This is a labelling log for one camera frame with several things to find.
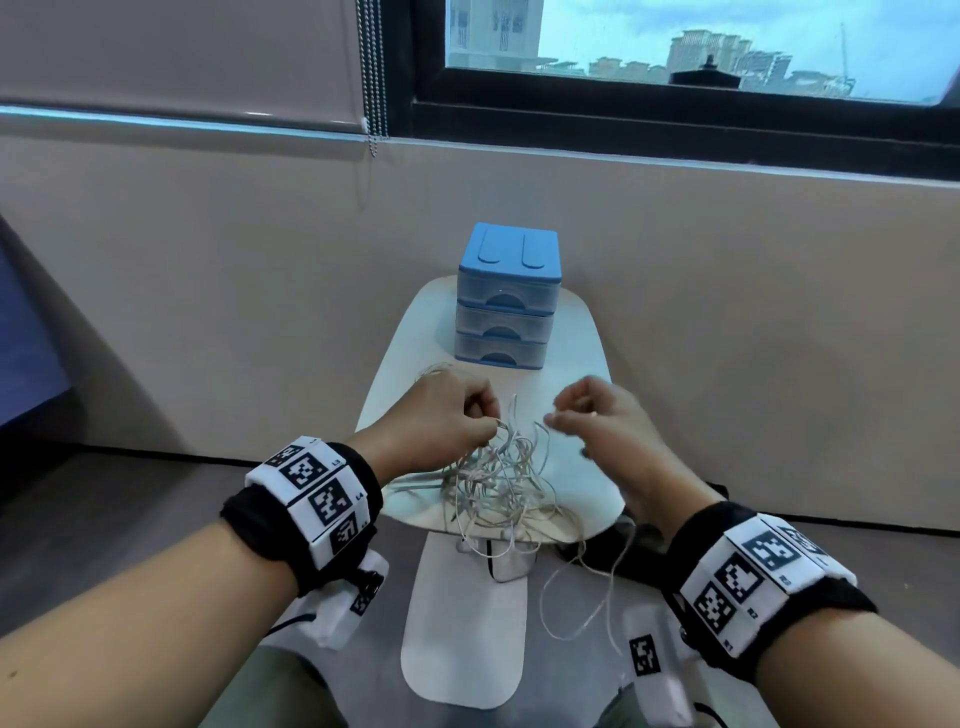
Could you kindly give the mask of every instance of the hand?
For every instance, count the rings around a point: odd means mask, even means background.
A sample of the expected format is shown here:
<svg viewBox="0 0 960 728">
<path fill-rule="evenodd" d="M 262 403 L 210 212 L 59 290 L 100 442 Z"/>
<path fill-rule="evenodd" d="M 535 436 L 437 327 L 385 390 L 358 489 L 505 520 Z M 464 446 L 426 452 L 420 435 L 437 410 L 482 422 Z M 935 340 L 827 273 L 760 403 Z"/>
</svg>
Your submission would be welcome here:
<svg viewBox="0 0 960 728">
<path fill-rule="evenodd" d="M 445 468 L 486 445 L 500 417 L 490 381 L 460 369 L 422 376 L 373 425 L 349 441 L 381 485 Z"/>
<path fill-rule="evenodd" d="M 585 376 L 554 400 L 548 427 L 584 441 L 584 456 L 620 488 L 636 516 L 665 538 L 687 518 L 721 498 L 663 442 L 630 392 L 598 376 Z"/>
</svg>

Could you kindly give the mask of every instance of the roller blind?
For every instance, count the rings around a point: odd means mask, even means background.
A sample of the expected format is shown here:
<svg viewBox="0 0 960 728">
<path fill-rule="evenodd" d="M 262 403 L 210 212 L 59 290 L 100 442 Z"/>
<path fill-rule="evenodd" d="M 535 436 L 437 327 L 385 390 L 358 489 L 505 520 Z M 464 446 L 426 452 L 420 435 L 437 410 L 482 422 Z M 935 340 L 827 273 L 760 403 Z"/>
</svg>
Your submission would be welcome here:
<svg viewBox="0 0 960 728">
<path fill-rule="evenodd" d="M 353 0 L 3 0 L 0 100 L 356 131 Z"/>
</svg>

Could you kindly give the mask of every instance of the left hand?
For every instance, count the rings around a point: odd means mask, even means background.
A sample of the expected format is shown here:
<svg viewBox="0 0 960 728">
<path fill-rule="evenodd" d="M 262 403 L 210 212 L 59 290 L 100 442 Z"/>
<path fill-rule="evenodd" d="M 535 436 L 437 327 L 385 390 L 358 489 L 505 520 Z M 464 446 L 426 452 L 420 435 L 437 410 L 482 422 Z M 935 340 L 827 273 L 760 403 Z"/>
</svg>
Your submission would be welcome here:
<svg viewBox="0 0 960 728">
<path fill-rule="evenodd" d="M 485 377 L 461 369 L 422 376 L 375 423 L 348 444 L 380 485 L 408 473 L 445 468 L 496 434 L 500 402 Z"/>
</svg>

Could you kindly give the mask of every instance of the plastic drawer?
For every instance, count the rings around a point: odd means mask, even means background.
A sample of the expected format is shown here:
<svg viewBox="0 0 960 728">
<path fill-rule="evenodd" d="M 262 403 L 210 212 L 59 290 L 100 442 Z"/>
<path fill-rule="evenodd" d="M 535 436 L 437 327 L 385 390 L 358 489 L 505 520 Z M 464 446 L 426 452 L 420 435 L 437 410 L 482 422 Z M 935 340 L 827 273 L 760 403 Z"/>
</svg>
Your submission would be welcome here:
<svg viewBox="0 0 960 728">
<path fill-rule="evenodd" d="M 454 337 L 453 355 L 461 361 L 491 364 L 494 367 L 542 369 L 546 359 L 546 344 L 457 333 Z"/>
<path fill-rule="evenodd" d="M 471 308 L 549 316 L 557 310 L 559 297 L 559 283 L 498 278 L 463 269 L 457 276 L 457 300 Z"/>
<path fill-rule="evenodd" d="M 553 328 L 553 315 L 527 316 L 457 304 L 457 331 L 470 336 L 496 336 L 531 344 L 546 344 Z"/>
</svg>

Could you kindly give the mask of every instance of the blue lid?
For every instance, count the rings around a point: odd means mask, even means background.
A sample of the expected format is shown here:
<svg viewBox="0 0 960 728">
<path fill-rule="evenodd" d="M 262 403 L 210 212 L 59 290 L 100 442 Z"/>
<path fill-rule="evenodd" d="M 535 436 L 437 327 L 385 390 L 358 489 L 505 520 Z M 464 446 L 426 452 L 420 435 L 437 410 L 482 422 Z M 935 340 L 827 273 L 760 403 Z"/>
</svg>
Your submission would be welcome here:
<svg viewBox="0 0 960 728">
<path fill-rule="evenodd" d="M 477 223 L 460 270 L 559 283 L 560 242 L 553 231 Z"/>
</svg>

